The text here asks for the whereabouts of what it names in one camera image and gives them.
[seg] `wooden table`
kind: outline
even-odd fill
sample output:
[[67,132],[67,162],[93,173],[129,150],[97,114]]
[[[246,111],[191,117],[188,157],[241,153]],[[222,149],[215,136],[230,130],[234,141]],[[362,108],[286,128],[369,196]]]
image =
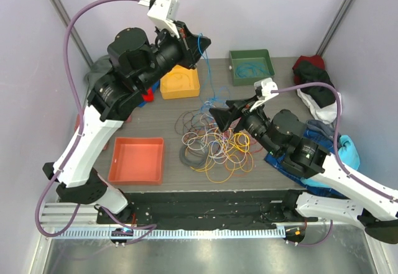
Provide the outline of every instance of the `wooden table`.
[[[293,85],[292,66],[297,58],[273,58],[275,69],[274,81],[279,88]],[[253,86],[232,86],[229,61],[227,59],[210,60],[213,75],[213,85],[218,91],[227,86],[231,92],[231,99],[250,98],[254,95]],[[206,99],[213,92],[209,83],[204,85],[207,67],[203,60],[198,64],[198,74],[201,83],[201,97]],[[125,192],[134,191],[203,191],[203,190],[286,190],[301,189],[299,185],[280,174],[263,159],[266,151],[254,154],[254,168],[244,177],[233,176],[227,182],[216,184],[208,181],[204,173],[198,173],[182,165],[178,158],[178,151],[182,145],[181,135],[174,130],[177,118],[185,111],[200,108],[202,105],[198,97],[163,100],[160,91],[155,92],[155,101],[143,108],[136,108],[132,113],[132,122],[124,124],[109,141],[109,147],[98,157],[94,167],[104,178],[108,177],[116,137],[163,137],[165,141],[164,177],[159,186],[118,186]],[[284,93],[270,100],[265,112],[268,117],[281,109],[289,109],[305,122],[311,119],[308,109],[301,102],[295,92]],[[209,171],[214,180],[223,180],[228,172],[223,165],[217,165]]]

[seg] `black cloth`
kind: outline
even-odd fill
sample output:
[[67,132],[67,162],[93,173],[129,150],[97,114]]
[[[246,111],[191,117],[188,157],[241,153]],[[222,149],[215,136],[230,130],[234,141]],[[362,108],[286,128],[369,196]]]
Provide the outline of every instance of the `black cloth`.
[[[327,83],[334,87],[333,83],[330,81],[329,74],[308,61],[301,61],[293,72],[294,75],[300,78],[301,83],[321,81],[322,83]],[[310,95],[320,108],[331,105],[336,101],[335,95],[328,88],[322,86],[303,88],[301,92]]]

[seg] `light blue cloth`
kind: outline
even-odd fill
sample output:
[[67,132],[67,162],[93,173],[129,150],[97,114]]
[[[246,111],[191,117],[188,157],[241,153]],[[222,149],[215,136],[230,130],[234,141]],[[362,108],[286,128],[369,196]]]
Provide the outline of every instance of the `light blue cloth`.
[[[359,155],[354,145],[354,142],[348,135],[342,135],[340,137],[341,147],[338,149],[338,155],[344,164],[357,170],[361,161],[359,160]],[[312,179],[301,178],[301,182],[305,185],[312,187],[330,188],[328,185],[316,182]]]

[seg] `wall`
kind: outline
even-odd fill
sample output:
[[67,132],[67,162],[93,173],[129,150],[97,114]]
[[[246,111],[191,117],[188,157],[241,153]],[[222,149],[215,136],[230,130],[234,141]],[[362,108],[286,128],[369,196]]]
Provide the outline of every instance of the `wall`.
[[[355,0],[325,53],[327,70],[343,95],[341,131],[349,134],[358,148],[359,170],[395,189],[397,3]],[[390,246],[390,250],[391,261],[396,263],[398,246]]]
[[[70,14],[92,1],[62,0]],[[212,39],[211,58],[225,58],[231,49],[247,48],[268,48],[273,57],[315,53],[343,0],[180,1],[178,19]],[[146,8],[126,2],[97,8],[76,27],[96,60],[130,26],[142,27],[153,41]]]
[[[49,0],[0,0],[1,273],[26,273],[37,241],[34,209],[72,135],[76,109],[63,70],[64,26]],[[74,46],[72,72],[85,94],[88,67]],[[55,199],[55,193],[47,198]]]

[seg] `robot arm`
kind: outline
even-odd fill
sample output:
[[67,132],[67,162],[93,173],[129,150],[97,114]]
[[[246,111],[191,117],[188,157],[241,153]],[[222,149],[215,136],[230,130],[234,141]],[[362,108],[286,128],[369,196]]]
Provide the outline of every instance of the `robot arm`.
[[324,198],[302,191],[291,191],[282,205],[286,211],[303,217],[321,217],[342,221],[362,229],[383,242],[398,243],[398,191],[385,187],[358,171],[345,166],[347,175],[326,148],[303,137],[304,123],[290,111],[283,109],[273,120],[264,113],[264,104],[277,93],[270,79],[254,84],[256,95],[244,100],[226,101],[229,108],[210,108],[220,131],[226,131],[239,119],[234,131],[245,129],[281,165],[299,178],[311,178],[325,183],[348,199]]
[[[80,143],[57,178],[61,201],[99,204],[125,223],[131,220],[134,207],[120,190],[97,174],[94,162],[109,138],[143,102],[142,95],[175,65],[195,68],[201,57],[198,48],[205,51],[211,43],[209,38],[201,37],[198,45],[198,36],[183,22],[174,20],[177,0],[141,0],[139,4],[149,7],[147,15],[156,26],[155,43],[148,42],[142,29],[127,28],[108,46],[113,68],[90,91]],[[78,136],[77,130],[62,156],[44,165],[49,179]]]

